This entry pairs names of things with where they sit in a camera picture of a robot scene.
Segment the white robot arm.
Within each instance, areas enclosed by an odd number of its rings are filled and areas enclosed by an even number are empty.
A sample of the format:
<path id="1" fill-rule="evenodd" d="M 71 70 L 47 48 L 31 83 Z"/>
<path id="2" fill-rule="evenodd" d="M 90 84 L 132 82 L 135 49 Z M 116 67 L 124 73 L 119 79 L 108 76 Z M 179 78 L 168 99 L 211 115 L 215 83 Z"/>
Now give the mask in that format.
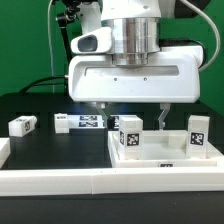
<path id="1" fill-rule="evenodd" d="M 54 0 L 65 5 L 56 17 L 68 69 L 68 92 L 77 102 L 158 103 L 164 119 L 172 103 L 200 96 L 199 73 L 212 62 L 191 39 L 161 39 L 159 20 L 201 16 L 210 0 Z"/>

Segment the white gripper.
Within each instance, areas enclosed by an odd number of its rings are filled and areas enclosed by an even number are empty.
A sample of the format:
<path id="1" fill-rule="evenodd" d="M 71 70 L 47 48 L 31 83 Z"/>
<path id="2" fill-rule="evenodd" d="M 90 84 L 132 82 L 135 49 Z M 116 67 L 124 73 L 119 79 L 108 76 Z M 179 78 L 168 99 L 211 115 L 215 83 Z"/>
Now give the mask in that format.
<path id="1" fill-rule="evenodd" d="M 109 53 L 112 30 L 99 28 L 71 41 L 75 57 L 69 64 L 70 97 L 97 102 L 96 109 L 108 127 L 101 102 L 161 103 L 159 129 L 165 127 L 170 103 L 191 103 L 200 96 L 199 67 L 204 52 L 199 45 L 164 47 L 146 56 L 144 65 L 117 65 Z"/>

